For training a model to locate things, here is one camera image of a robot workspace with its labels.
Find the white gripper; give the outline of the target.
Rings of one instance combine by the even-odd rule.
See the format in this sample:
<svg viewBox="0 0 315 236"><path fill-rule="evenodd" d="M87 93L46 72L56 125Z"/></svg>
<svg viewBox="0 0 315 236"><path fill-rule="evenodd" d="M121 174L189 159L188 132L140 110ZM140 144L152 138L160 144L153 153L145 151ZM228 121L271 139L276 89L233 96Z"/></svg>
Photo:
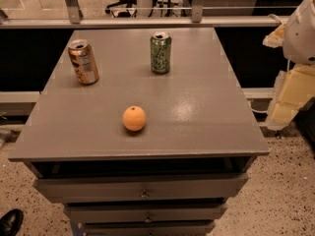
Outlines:
<svg viewBox="0 0 315 236"><path fill-rule="evenodd" d="M315 2L303 0L289 17L266 35L263 44L283 47L283 56L296 64L276 77L266 126L279 131L287 127L299 110L315 96Z"/></svg>

